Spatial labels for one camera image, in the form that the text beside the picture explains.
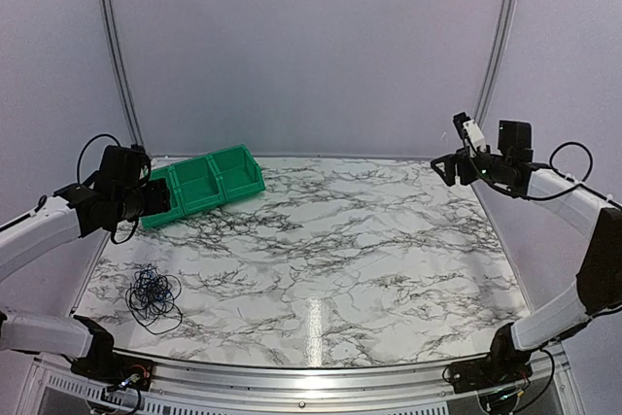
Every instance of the marble tabletop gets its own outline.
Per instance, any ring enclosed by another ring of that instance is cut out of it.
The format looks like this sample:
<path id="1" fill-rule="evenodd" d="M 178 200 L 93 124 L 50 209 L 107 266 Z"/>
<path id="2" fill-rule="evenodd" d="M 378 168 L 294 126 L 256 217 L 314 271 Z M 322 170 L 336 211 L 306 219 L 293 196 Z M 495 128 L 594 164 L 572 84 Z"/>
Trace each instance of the marble tabletop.
<path id="1" fill-rule="evenodd" d="M 528 314 L 473 191 L 445 187 L 428 163 L 258 163 L 260 195 L 109 244 L 77 314 L 128 350 L 295 367 L 485 352 L 497 328 Z M 182 285 L 184 320 L 163 335 L 138 326 L 124 301 L 148 263 Z"/>

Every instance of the tangled blue cable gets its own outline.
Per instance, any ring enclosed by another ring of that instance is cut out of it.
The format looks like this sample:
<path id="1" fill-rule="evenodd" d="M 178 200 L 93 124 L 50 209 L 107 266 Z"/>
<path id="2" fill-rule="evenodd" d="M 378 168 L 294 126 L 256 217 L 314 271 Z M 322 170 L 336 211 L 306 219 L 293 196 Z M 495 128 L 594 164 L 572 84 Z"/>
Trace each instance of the tangled blue cable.
<path id="1" fill-rule="evenodd" d="M 172 293 L 173 285 L 169 278 L 175 279 L 179 290 Z M 178 328 L 184 315 L 175 304 L 175 299 L 182 292 L 182 283 L 171 275 L 162 275 L 157 268 L 148 264 L 134 273 L 134 283 L 125 291 L 125 303 L 136 322 L 153 335 L 160 335 Z M 153 332 L 149 327 L 155 324 L 160 317 L 171 311 L 177 311 L 179 322 L 171 329 Z"/>

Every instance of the green plastic bin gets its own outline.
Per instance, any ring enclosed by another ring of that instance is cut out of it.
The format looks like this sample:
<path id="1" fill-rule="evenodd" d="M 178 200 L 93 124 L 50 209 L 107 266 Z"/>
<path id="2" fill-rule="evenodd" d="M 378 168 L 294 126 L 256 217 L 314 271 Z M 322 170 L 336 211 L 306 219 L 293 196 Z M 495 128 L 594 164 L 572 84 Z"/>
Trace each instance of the green plastic bin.
<path id="1" fill-rule="evenodd" d="M 265 190 L 261 169 L 244 145 L 210 154 L 223 182 L 226 202 Z"/>
<path id="2" fill-rule="evenodd" d="M 142 218 L 144 228 L 170 223 L 265 190 L 261 169 L 244 145 L 176 162 L 155 170 L 151 180 L 165 179 L 171 210 Z"/>
<path id="3" fill-rule="evenodd" d="M 196 157 L 172 167 L 186 214 L 212 209 L 225 202 L 221 178 L 210 157 Z"/>
<path id="4" fill-rule="evenodd" d="M 141 218 L 141 222 L 144 228 L 156 227 L 158 225 L 170 223 L 172 221 L 175 221 L 176 219 L 183 218 L 185 215 L 184 208 L 182 207 L 179 196 L 179 189 L 177 187 L 177 181 L 175 180 L 175 173 L 173 171 L 173 167 L 164 167 L 162 169 L 157 169 L 153 171 L 150 180 L 156 179 L 166 180 L 166 185 L 171 192 L 171 210 L 167 213 L 156 214 L 154 216 L 147 216 L 145 218 Z"/>

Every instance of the black cable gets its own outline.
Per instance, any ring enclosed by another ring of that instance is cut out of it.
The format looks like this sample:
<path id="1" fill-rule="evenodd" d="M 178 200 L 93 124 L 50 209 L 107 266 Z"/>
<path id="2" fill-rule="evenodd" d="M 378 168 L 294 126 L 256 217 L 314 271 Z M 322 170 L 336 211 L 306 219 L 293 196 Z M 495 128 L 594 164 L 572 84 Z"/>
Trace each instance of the black cable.
<path id="1" fill-rule="evenodd" d="M 443 378 L 443 381 L 445 381 L 447 384 L 451 384 L 451 381 L 449 381 L 447 377 L 445 376 L 445 372 L 448 369 L 449 369 L 449 366 L 445 366 L 445 369 L 443 369 L 443 374 L 441 374 L 440 377 Z"/>
<path id="2" fill-rule="evenodd" d="M 176 294 L 171 291 L 173 284 L 169 278 L 177 281 L 179 290 Z M 125 304 L 136 322 L 152 335 L 161 335 L 178 328 L 184 320 L 184 314 L 175 304 L 175 299 L 182 292 L 181 281 L 172 275 L 162 275 L 151 264 L 134 273 L 134 283 L 125 291 Z M 179 322 L 171 329 L 153 332 L 149 329 L 160 317 L 171 311 L 179 315 Z"/>
<path id="3" fill-rule="evenodd" d="M 555 376 L 555 359 L 553 358 L 553 356 L 551 355 L 551 353 L 548 350 L 546 350 L 546 349 L 539 349 L 539 351 L 544 353 L 544 354 L 546 354 L 548 356 L 549 360 L 551 361 L 551 375 L 548 377 L 548 381 L 546 381 L 546 384 L 544 385 L 544 388 L 538 393 L 538 395 L 535 396 L 534 398 L 532 398 L 529 402 L 527 402 L 525 405 L 523 405 L 518 410 L 514 410 L 514 413 L 520 413 L 523 410 L 525 410 L 527 407 L 531 407 L 534 403 L 536 403 L 536 401 L 539 398 L 541 398 L 544 395 L 544 393 L 548 390 L 549 386 L 553 382 L 553 377 Z"/>
<path id="4" fill-rule="evenodd" d="M 555 167 L 555 164 L 553 163 L 553 159 L 555 158 L 555 156 L 557 155 L 559 151 L 561 151 L 563 148 L 567 146 L 577 146 L 581 148 L 583 151 L 585 151 L 585 154 L 589 157 L 590 165 L 587 169 L 587 172 L 581 179 L 581 182 L 586 182 L 587 179 L 589 179 L 590 174 L 592 173 L 592 169 L 594 168 L 594 158 L 592 157 L 592 152 L 583 143 L 579 143 L 578 141 L 567 141 L 566 143 L 561 144 L 560 146 L 555 148 L 555 151 L 553 151 L 553 153 L 551 153 L 551 156 L 548 158 L 548 165 L 551 167 L 551 170 L 553 170 L 553 172 L 555 172 L 560 177 L 563 177 L 566 179 L 567 177 L 564 174 L 562 174 L 562 172 L 560 172 L 557 169 L 557 167 Z"/>
<path id="5" fill-rule="evenodd" d="M 598 318 L 600 316 L 615 315 L 616 313 L 619 313 L 620 311 L 622 311 L 622 306 L 618 306 L 617 308 L 613 308 L 612 310 L 600 311 L 592 315 L 592 319 Z"/>
<path id="6" fill-rule="evenodd" d="M 132 226 L 129 235 L 127 235 L 127 237 L 125 237 L 121 242 L 115 238 L 117 234 L 116 231 L 110 234 L 110 241 L 113 245 L 122 245 L 123 243 L 128 242 L 134 236 L 134 233 L 136 233 L 136 228 L 138 228 L 138 219 L 134 220 L 134 225 Z"/>
<path id="7" fill-rule="evenodd" d="M 78 156 L 78 164 L 76 166 L 76 181 L 78 183 L 80 183 L 80 167 L 82 165 L 82 158 L 85 155 L 85 151 L 94 141 L 99 140 L 100 138 L 110 138 L 115 143 L 117 143 L 117 146 L 121 145 L 119 140 L 114 135 L 111 135 L 110 133 L 99 133 L 98 135 L 95 135 L 90 140 L 88 140 L 85 146 L 80 151 L 80 155 Z"/>
<path id="8" fill-rule="evenodd" d="M 116 415 L 118 412 L 117 408 L 110 408 L 99 404 L 94 407 L 88 400 L 85 399 L 85 402 L 89 413 L 93 415 Z"/>
<path id="9" fill-rule="evenodd" d="M 136 400 L 136 405 L 134 406 L 134 408 L 132 408 L 132 410 L 127 412 L 125 415 L 134 415 L 136 412 L 138 412 L 138 410 L 140 409 L 140 402 L 142 402 L 143 400 L 143 396 L 140 393 L 140 389 L 138 389 L 136 386 L 132 386 L 132 389 L 136 391 L 138 400 Z"/>
<path id="10" fill-rule="evenodd" d="M 147 174 L 145 174 L 145 176 L 138 181 L 139 186 L 145 185 L 147 182 L 149 182 L 149 179 L 152 178 L 152 160 L 146 157 L 146 160 L 144 160 L 144 162 L 144 167 L 147 168 Z"/>
<path id="11" fill-rule="evenodd" d="M 34 212 L 38 213 L 39 211 L 41 211 L 41 209 L 46 205 L 46 202 L 48 201 L 48 196 L 47 195 L 43 195 L 39 198 L 39 201 L 37 201 L 37 206 L 35 206 L 34 208 Z M 8 228 L 13 227 L 14 225 L 18 225 L 20 223 L 23 223 L 24 221 L 26 221 L 27 219 L 30 219 L 30 213 L 26 213 L 23 216 L 19 216 L 16 219 L 13 219 L 12 221 L 8 221 L 6 224 L 0 225 L 0 232 L 3 232 L 5 230 L 7 230 Z"/>
<path id="12" fill-rule="evenodd" d="M 608 197 L 604 196 L 602 193 L 594 190 L 594 189 L 590 189 L 588 186 L 583 185 L 582 186 L 584 190 L 589 191 L 590 193 L 592 193 L 594 196 L 597 196 L 598 198 L 600 198 L 602 201 L 606 201 L 607 203 L 609 203 L 611 206 L 615 206 L 616 208 L 618 208 L 620 211 L 622 211 L 622 204 L 616 203 L 615 201 L 613 201 L 612 199 L 609 199 Z"/>
<path id="13" fill-rule="evenodd" d="M 523 386 L 523 392 L 527 391 L 529 387 L 532 385 L 532 380 L 529 379 L 529 376 L 525 376 L 525 379 L 526 379 L 526 383 L 525 383 L 525 386 Z"/>

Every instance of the white robotic arm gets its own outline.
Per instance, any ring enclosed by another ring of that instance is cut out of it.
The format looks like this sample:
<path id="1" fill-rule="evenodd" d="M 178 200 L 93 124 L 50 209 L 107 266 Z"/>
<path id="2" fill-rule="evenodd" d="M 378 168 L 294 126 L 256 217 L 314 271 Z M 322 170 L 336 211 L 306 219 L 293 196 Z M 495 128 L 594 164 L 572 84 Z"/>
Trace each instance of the white robotic arm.
<path id="1" fill-rule="evenodd" d="M 590 242 L 576 279 L 563 293 L 498 329 L 487 357 L 449 365 L 449 382 L 459 393 L 520 379 L 532 351 L 575 335 L 600 313 L 622 305 L 622 207 L 550 165 L 532 163 L 528 123 L 501 121 L 501 155 L 491 154 L 466 114 L 455 116 L 454 124 L 463 147 L 432 162 L 447 185 L 457 177 L 462 185 L 482 180 L 493 190 L 552 212 Z"/>
<path id="2" fill-rule="evenodd" d="M 99 170 L 83 184 L 42 196 L 36 208 L 0 225 L 0 283 L 62 244 L 99 229 L 111 232 L 115 241 L 119 222 L 138 223 L 142 216 L 168 211 L 168 187 L 164 180 L 149 180 L 150 174 L 151 162 L 142 148 L 107 147 Z M 112 335 L 88 318 L 0 308 L 0 350 L 78 358 L 72 371 L 110 381 L 129 367 L 113 348 Z"/>
<path id="3" fill-rule="evenodd" d="M 80 238 L 75 209 L 60 196 L 0 227 L 0 283 L 14 272 L 64 243 Z M 0 310 L 0 350 L 50 352 L 85 357 L 92 335 L 73 318 Z"/>

